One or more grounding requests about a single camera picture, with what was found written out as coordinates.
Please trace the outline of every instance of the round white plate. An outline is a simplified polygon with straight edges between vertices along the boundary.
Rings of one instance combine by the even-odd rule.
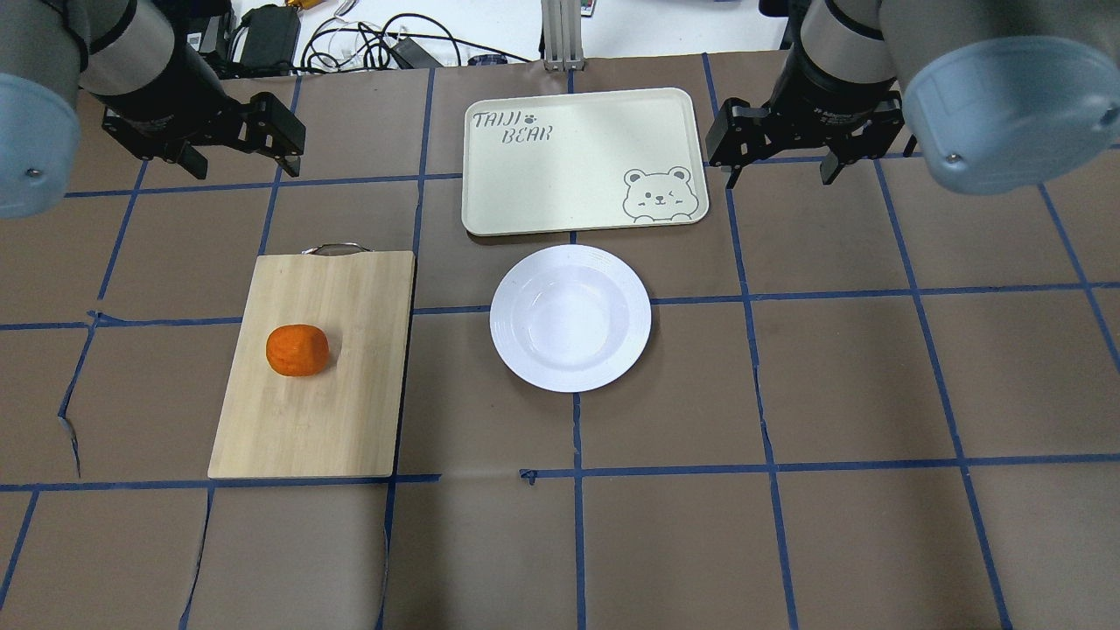
[[[623,376],[650,339],[650,296],[634,270],[587,245],[557,245],[510,269],[491,304],[491,336],[515,374],[551,391]]]

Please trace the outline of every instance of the wooden cutting board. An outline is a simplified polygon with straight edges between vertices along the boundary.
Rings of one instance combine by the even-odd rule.
[[[414,270],[408,251],[256,259],[211,478],[392,474]],[[264,343],[284,324],[327,334],[323,372],[272,371]]]

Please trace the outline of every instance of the white tray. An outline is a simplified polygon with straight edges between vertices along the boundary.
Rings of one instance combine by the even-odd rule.
[[[464,123],[463,225],[472,234],[687,224],[708,213],[682,90],[478,101]]]

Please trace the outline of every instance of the bear drawing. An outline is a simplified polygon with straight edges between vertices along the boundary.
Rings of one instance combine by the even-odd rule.
[[[688,220],[700,206],[689,182],[692,174],[682,166],[669,173],[645,173],[633,168],[626,172],[628,189],[623,210],[634,223]]]

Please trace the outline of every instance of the orange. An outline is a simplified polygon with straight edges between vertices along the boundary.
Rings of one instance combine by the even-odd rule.
[[[330,348],[327,335],[310,324],[289,324],[269,334],[264,358],[277,373],[286,377],[310,377],[327,367]]]

